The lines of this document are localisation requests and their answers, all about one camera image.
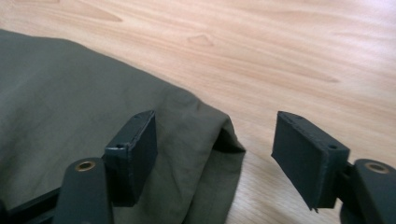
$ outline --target black plastic part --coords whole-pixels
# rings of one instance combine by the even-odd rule
[[[358,196],[356,195],[350,180],[350,175],[354,169],[355,167],[348,163],[346,169],[343,172],[338,173],[337,177],[335,178],[334,192],[343,202],[344,209],[340,215],[343,215],[342,213],[345,211],[346,215],[344,217],[351,217],[351,219],[357,220],[353,217],[363,218],[363,213],[361,212]]]
[[[105,149],[114,205],[137,203],[157,154],[154,111],[133,116]]]
[[[336,174],[347,166],[348,155],[347,147],[307,119],[278,112],[272,157],[309,209],[334,207]]]
[[[7,223],[51,223],[60,189],[54,189],[11,209]]]
[[[367,223],[396,223],[396,171],[383,162],[355,161],[351,185]]]
[[[65,172],[53,224],[113,223],[106,167],[99,158],[72,163]]]

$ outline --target fabric fold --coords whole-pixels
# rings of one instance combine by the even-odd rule
[[[245,150],[230,118],[188,91],[79,44],[0,31],[0,199],[8,208],[100,157],[134,114],[156,111],[159,154],[117,223],[223,223]]]

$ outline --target metal grommet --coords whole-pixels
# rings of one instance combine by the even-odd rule
[[[371,170],[373,172],[382,174],[382,175],[385,175],[385,174],[389,173],[389,169],[387,167],[385,167],[382,164],[376,163],[376,162],[369,161],[369,162],[366,162],[364,164],[364,166],[367,169],[369,169],[369,170]]]
[[[83,161],[79,165],[76,166],[76,170],[79,172],[89,171],[93,167],[95,167],[94,161]]]

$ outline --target wooden table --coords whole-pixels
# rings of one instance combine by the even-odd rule
[[[337,223],[270,157],[276,112],[396,165],[394,1],[4,0],[0,28],[76,41],[192,91],[245,146],[227,223]]]

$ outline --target olive green fabric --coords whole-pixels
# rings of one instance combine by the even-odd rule
[[[60,187],[71,162],[101,157],[150,109],[159,154],[116,223],[223,223],[245,154],[226,114],[76,43],[0,31],[0,199],[11,208]]]

